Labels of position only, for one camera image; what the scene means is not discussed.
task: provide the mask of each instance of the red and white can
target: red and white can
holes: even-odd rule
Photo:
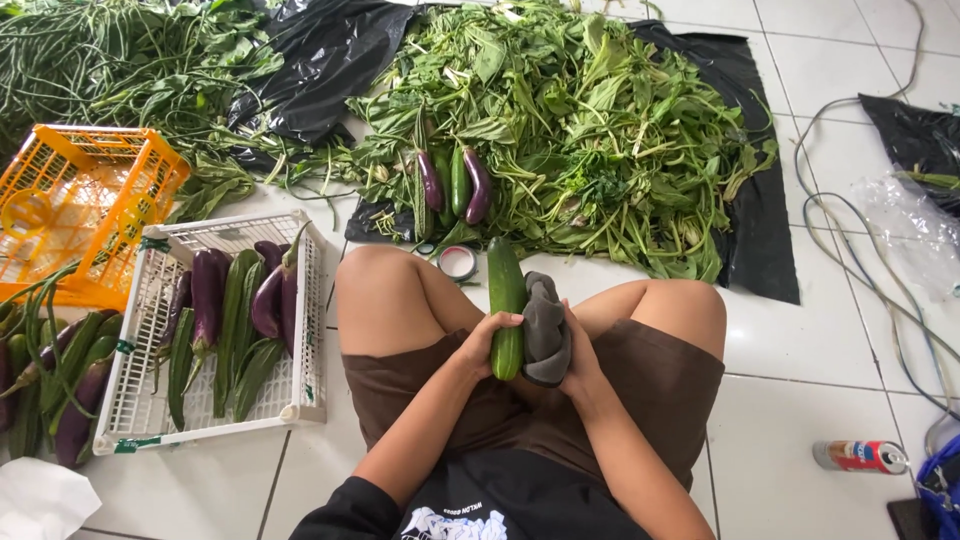
[[[884,475],[902,475],[910,465],[903,448],[890,441],[817,441],[813,458],[829,471]]]

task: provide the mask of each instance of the plastic basket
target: plastic basket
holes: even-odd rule
[[[217,248],[235,256],[258,240],[288,243],[306,222],[306,214],[252,214],[144,231],[144,249],[137,258],[133,288],[98,420],[96,455],[135,452],[139,448],[181,443],[205,437],[260,430],[293,423],[326,422],[324,384],[324,238],[313,224],[300,238],[297,273],[297,328],[294,357],[284,354],[257,395],[247,420],[233,423],[232,396],[226,418],[213,418],[213,376],[216,355],[183,400],[183,431],[175,432],[167,408],[167,366],[160,368],[154,394],[154,355],[173,299],[177,278],[188,270],[193,253]]]
[[[189,174],[154,130],[34,126],[0,177],[0,300],[79,261],[56,304],[123,309],[143,228]]]

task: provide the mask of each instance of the white tile floor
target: white tile floor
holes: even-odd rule
[[[803,301],[796,307],[722,291],[730,314],[728,374],[709,420],[708,445],[694,471],[693,498],[718,535],[731,539],[894,538],[885,504],[912,497],[909,478],[825,472],[810,458],[810,444],[825,438],[889,439],[902,442],[919,463],[926,426],[938,412],[901,372],[890,321],[876,297],[834,266],[799,227],[805,196],[788,162],[798,130],[826,101],[858,91],[890,93],[905,82],[912,58],[907,49],[916,31],[913,13],[901,0],[656,3],[673,32],[749,39],[776,114]],[[935,54],[924,57],[907,99],[936,109],[941,102],[960,101],[953,91],[960,68],[960,0],[921,4],[927,19],[923,49]],[[604,2],[585,0],[583,5],[600,10]],[[642,19],[648,11],[636,0],[623,0],[610,2],[608,14]],[[858,105],[833,110],[827,118],[804,146],[809,159],[802,155],[802,174],[821,190],[855,195],[862,178],[882,174],[889,162]],[[278,194],[248,204],[262,207],[264,202],[293,204]],[[331,273],[353,247],[342,230],[356,202],[355,196],[338,200],[338,232],[326,206],[304,205],[330,240],[326,256]],[[845,228],[859,230],[848,221],[843,219]],[[814,212],[813,223],[824,227],[823,214]],[[832,243],[830,231],[822,234]],[[862,250],[868,240],[861,235],[853,243]],[[864,264],[877,270],[879,262],[864,257]],[[552,275],[574,303],[642,277],[603,260],[564,264],[559,258],[533,257],[522,265]],[[482,265],[481,281],[484,270]],[[884,279],[880,284],[889,289]],[[488,306],[485,289],[472,288],[468,294],[481,308]],[[950,332],[960,320],[960,307],[922,304],[930,326],[960,347],[960,337]],[[364,451],[338,358],[335,318],[327,324],[325,426],[98,459],[84,473],[104,507],[87,523],[89,530],[75,537],[287,537],[307,511],[324,503]],[[903,341],[917,381],[938,393],[919,333],[905,329]],[[960,367],[951,367],[949,374],[960,387]],[[951,425],[941,439],[958,431]]]

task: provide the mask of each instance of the gray cloth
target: gray cloth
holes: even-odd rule
[[[550,276],[527,272],[530,300],[523,309],[523,377],[537,386],[560,385],[570,364],[570,327]]]

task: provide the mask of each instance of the wire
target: wire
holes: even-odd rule
[[[903,0],[903,1],[910,4],[910,6],[917,13],[917,18],[920,20],[920,31],[917,33],[917,43],[916,43],[916,46],[914,47],[913,65],[910,68],[910,78],[906,82],[906,84],[901,86],[896,92],[890,94],[889,96],[886,96],[888,99],[897,98],[901,96],[908,88],[910,88],[913,85],[914,81],[916,80],[917,69],[920,64],[920,54],[921,54],[920,47],[924,38],[924,30],[926,29],[926,21],[924,20],[923,11],[921,10],[917,2],[915,0]],[[903,281],[900,279],[897,273],[894,272],[893,268],[890,267],[890,263],[887,261],[886,255],[883,253],[883,250],[880,249],[879,244],[876,242],[876,235],[871,230],[870,225],[867,222],[867,219],[863,216],[863,214],[860,213],[860,211],[853,204],[851,204],[850,201],[848,201],[841,195],[838,195],[836,193],[829,193],[829,192],[819,192],[819,191],[814,192],[810,188],[809,184],[807,184],[804,181],[804,175],[801,174],[800,149],[801,149],[801,146],[804,144],[804,141],[806,140],[806,136],[809,135],[810,130],[813,128],[813,125],[817,122],[817,120],[820,119],[821,116],[823,116],[824,112],[826,112],[831,107],[834,107],[842,103],[852,103],[852,102],[859,102],[859,101],[860,100],[857,97],[841,98],[841,99],[833,100],[827,103],[826,105],[822,106],[820,110],[818,110],[817,113],[813,115],[813,119],[810,120],[810,123],[806,126],[806,129],[800,135],[800,139],[797,141],[797,147],[794,148],[794,152],[793,152],[793,166],[797,173],[797,179],[799,180],[801,187],[804,189],[804,191],[807,194],[807,198],[804,201],[804,226],[806,227],[806,231],[810,235],[810,238],[813,240],[815,244],[817,244],[817,247],[820,248],[820,250],[827,255],[827,257],[831,258],[834,262],[836,262],[841,267],[843,267],[843,269],[847,272],[847,274],[849,274],[854,279],[861,282],[868,289],[873,291],[874,294],[877,295],[880,301],[883,302],[884,306],[887,308],[887,312],[890,315],[890,322],[893,326],[892,337],[893,337],[893,343],[894,343],[894,351],[897,354],[897,360],[900,363],[900,368],[903,370],[903,373],[906,375],[907,379],[910,381],[910,384],[913,385],[913,387],[922,396],[924,396],[928,401],[940,407],[940,409],[944,411],[944,414],[940,417],[940,419],[938,419],[926,431],[926,435],[924,437],[924,449],[926,450],[926,454],[932,455],[934,452],[933,437],[936,429],[941,424],[943,424],[943,422],[945,422],[948,417],[953,417],[954,419],[960,421],[960,414],[957,414],[951,408],[950,404],[951,404],[951,400],[953,399],[954,393],[952,391],[952,388],[950,387],[950,383],[948,382],[948,377],[945,375],[946,370],[944,369],[943,361],[937,355],[937,351],[933,346],[933,342],[936,342],[938,345],[943,347],[944,350],[947,352],[947,354],[952,356],[958,362],[960,362],[960,355],[958,355],[957,352],[954,351],[952,347],[950,347],[939,335],[937,335],[936,332],[931,330],[926,325],[926,321],[924,320],[923,310],[920,308],[920,305],[917,303],[917,300],[916,298],[914,298],[913,294],[911,294],[910,291],[906,288],[906,285],[903,284]],[[836,218],[835,215],[833,215],[833,212],[831,212],[830,209],[824,204],[824,201],[823,201],[824,196],[835,197],[839,199],[841,202],[843,202],[845,205],[847,205],[847,207],[849,207],[851,210],[853,210],[853,213],[856,215],[857,219],[860,220],[860,223],[863,225],[864,229],[866,230],[867,235],[870,237],[870,242],[874,247],[874,251],[876,252],[876,255],[879,257],[880,262],[883,264],[883,267],[886,269],[887,273],[893,279],[894,283],[897,284],[897,288],[900,290],[900,292],[902,292],[903,295],[908,300],[911,307],[910,311],[908,311],[905,307],[901,306],[897,302],[893,301],[889,296],[887,296],[883,291],[881,291],[880,288],[876,285],[876,282],[871,277],[870,273],[867,272],[867,270],[863,267],[863,264],[861,264],[860,258],[856,255],[856,251],[853,249],[853,246],[850,243],[850,239],[847,237],[847,234],[843,231],[842,227],[840,226],[840,221]],[[814,229],[813,226],[810,225],[809,205],[811,202],[815,203],[817,207],[823,210],[824,213],[827,215],[829,228],[840,234],[840,238],[843,240],[844,247],[847,249],[847,252],[850,254],[851,258],[853,259],[853,262],[856,264],[857,269],[863,274],[863,277],[861,277],[852,268],[850,268],[850,266],[848,266],[838,255],[835,255],[831,251],[831,249],[824,243],[823,239],[816,232],[816,229]],[[929,349],[930,355],[933,358],[934,368],[937,372],[937,379],[941,385],[941,388],[944,391],[946,404],[940,403],[939,400],[937,400],[936,398],[934,398],[933,396],[925,392],[922,388],[920,388],[920,386],[914,380],[913,374],[910,373],[910,368],[907,366],[906,360],[903,357],[903,348],[900,344],[900,331],[898,330],[898,327],[897,327],[897,313],[900,313],[906,316],[908,320],[910,320],[915,325],[917,325],[920,328],[920,330],[924,333],[924,340],[926,342],[927,349]]]

